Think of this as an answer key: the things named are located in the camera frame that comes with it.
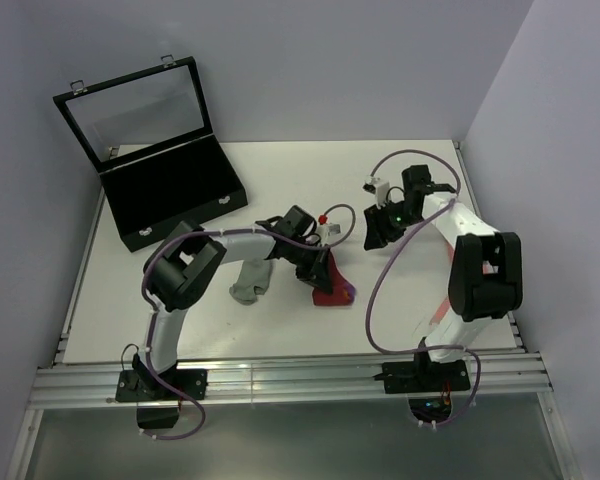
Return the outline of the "maroon sock with orange cuff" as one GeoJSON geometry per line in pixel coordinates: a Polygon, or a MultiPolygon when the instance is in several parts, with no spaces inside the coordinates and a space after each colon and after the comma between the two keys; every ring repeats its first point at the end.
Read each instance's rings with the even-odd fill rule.
{"type": "Polygon", "coordinates": [[[313,305],[317,307],[348,307],[356,298],[355,287],[340,272],[335,256],[330,253],[328,273],[332,281],[332,292],[325,293],[317,288],[312,291],[313,305]]]}

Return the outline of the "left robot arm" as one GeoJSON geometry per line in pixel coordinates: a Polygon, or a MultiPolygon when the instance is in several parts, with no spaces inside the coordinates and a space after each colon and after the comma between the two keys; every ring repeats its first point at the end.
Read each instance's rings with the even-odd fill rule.
{"type": "Polygon", "coordinates": [[[311,215],[297,206],[273,223],[260,221],[236,229],[206,230],[193,220],[180,222],[143,269],[141,294],[152,313],[139,354],[145,368],[139,388],[152,399],[171,394],[186,314],[223,264],[283,259],[295,267],[298,280],[331,294],[330,248],[304,239],[312,223],[311,215]]]}

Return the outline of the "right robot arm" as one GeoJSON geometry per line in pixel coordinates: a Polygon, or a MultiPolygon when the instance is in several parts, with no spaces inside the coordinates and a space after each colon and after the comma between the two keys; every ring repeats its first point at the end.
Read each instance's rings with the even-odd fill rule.
{"type": "Polygon", "coordinates": [[[436,183],[429,167],[402,172],[403,199],[391,200],[390,183],[371,177],[363,189],[375,204],[364,210],[366,251],[413,237],[431,225],[451,251],[449,307],[420,347],[428,355],[413,365],[415,383],[432,390],[448,374],[445,363],[464,352],[492,320],[518,309],[523,300],[522,248],[519,236],[501,232],[481,220],[459,200],[460,186],[436,183]]]}

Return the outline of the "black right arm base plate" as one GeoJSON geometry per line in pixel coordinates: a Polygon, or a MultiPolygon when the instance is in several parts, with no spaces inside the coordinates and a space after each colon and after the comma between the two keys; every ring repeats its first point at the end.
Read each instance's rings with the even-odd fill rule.
{"type": "Polygon", "coordinates": [[[471,388],[468,370],[462,360],[427,365],[415,361],[386,362],[374,380],[383,383],[386,394],[462,392],[471,388]]]}

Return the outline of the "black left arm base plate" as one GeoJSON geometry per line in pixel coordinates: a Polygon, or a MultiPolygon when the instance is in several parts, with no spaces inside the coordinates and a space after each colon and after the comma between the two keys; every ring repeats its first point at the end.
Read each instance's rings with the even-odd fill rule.
{"type": "Polygon", "coordinates": [[[164,387],[152,376],[149,383],[143,381],[134,370],[120,373],[115,393],[117,403],[142,403],[156,401],[175,401],[183,399],[182,393],[195,400],[203,400],[206,394],[208,375],[205,369],[176,369],[165,381],[178,393],[164,387]]]}

